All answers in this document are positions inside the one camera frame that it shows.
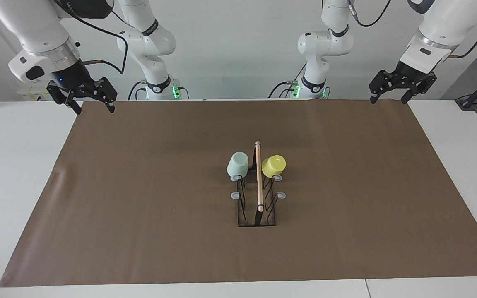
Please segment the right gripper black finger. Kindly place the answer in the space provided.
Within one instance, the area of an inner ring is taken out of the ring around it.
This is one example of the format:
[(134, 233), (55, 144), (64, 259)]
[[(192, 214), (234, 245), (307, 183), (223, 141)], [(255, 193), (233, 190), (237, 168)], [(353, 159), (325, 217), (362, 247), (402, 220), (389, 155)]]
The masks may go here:
[(107, 78), (94, 81), (94, 100), (104, 103), (110, 113), (114, 113), (117, 95), (116, 89)]
[(81, 114), (82, 108), (74, 100), (72, 92), (70, 92), (70, 94), (68, 95), (64, 94), (61, 91), (61, 88), (54, 81), (49, 81), (49, 83), (47, 84), (47, 91), (51, 95), (51, 98), (53, 98), (55, 103), (69, 107), (76, 113), (76, 115)]

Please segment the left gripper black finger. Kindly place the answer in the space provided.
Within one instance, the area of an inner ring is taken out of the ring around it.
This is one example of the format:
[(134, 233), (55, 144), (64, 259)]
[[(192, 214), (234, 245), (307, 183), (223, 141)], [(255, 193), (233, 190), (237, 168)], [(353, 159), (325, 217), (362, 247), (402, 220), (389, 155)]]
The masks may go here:
[(371, 92), (370, 102), (372, 104), (375, 104), (382, 94), (396, 89), (393, 81), (395, 78), (395, 72), (388, 73), (386, 70), (380, 70), (377, 73), (369, 83), (369, 91)]
[(412, 79), (403, 79), (401, 86), (406, 87), (407, 91), (400, 98), (401, 103), (407, 104), (413, 96), (427, 93), (430, 87), (435, 83), (436, 79), (437, 76), (434, 73), (429, 73), (426, 78), (418, 83)]

